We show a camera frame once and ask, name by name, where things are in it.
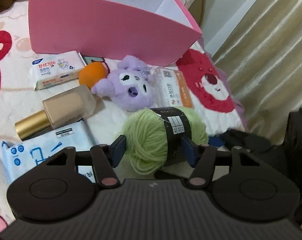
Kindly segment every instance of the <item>orange ball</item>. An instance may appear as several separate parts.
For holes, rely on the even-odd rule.
[[[80,85],[87,85],[91,89],[99,80],[106,78],[107,71],[101,62],[92,62],[85,66],[79,76],[78,82]]]

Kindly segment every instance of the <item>yarn ball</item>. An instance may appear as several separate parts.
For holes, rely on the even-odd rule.
[[[208,143],[206,126],[194,109],[176,107],[189,120],[191,136],[195,144]],[[147,175],[161,168],[167,159],[168,142],[164,121],[152,110],[137,111],[125,122],[122,134],[126,136],[126,154],[134,170]]]
[[[107,74],[103,63],[92,62],[81,70],[78,82],[80,85],[87,85],[91,89],[99,80],[106,78]]]

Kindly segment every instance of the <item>stuffed koala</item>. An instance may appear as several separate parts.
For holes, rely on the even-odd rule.
[[[153,105],[152,76],[144,75],[146,63],[134,56],[126,56],[107,78],[99,80],[92,88],[93,94],[110,97],[124,110],[135,112]]]

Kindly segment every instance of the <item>green yarn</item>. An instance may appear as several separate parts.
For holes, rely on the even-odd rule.
[[[192,140],[195,144],[208,143],[205,124],[194,109],[177,107],[189,120]],[[163,119],[145,108],[137,111],[123,125],[126,136],[126,154],[134,170],[142,175],[161,168],[167,159],[168,143]]]

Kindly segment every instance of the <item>white wall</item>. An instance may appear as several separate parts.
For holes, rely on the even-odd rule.
[[[203,38],[214,54],[256,0],[206,0]]]

